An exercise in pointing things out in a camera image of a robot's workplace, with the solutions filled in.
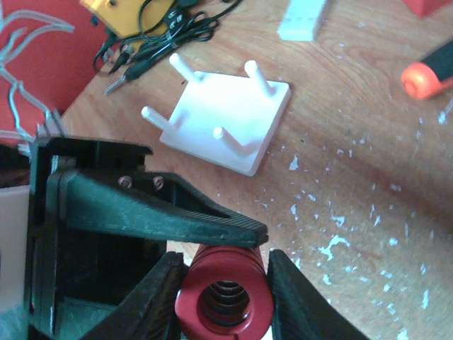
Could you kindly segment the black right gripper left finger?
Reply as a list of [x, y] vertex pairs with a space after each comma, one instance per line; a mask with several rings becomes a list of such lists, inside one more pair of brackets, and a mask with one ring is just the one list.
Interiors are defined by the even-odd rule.
[[84, 339], [180, 339], [175, 303], [187, 266], [183, 254], [167, 252], [116, 310]]

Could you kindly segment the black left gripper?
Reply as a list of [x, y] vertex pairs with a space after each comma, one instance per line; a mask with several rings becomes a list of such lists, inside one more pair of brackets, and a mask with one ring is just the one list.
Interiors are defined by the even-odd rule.
[[83, 336], [166, 253], [165, 241], [256, 248], [262, 222], [177, 174], [144, 172], [149, 147], [40, 138], [31, 147], [24, 307], [30, 336]]

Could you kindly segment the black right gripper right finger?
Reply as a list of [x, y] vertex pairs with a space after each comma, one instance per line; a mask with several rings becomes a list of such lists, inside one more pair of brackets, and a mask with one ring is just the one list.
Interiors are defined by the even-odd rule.
[[328, 303], [284, 251], [270, 252], [267, 279], [274, 301], [274, 339], [367, 339]]

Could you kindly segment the large red spring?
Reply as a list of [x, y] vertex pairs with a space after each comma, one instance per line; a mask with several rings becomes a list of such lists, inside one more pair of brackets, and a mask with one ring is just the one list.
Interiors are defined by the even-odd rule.
[[187, 339], [262, 339], [273, 310], [258, 247], [201, 244], [175, 303]]

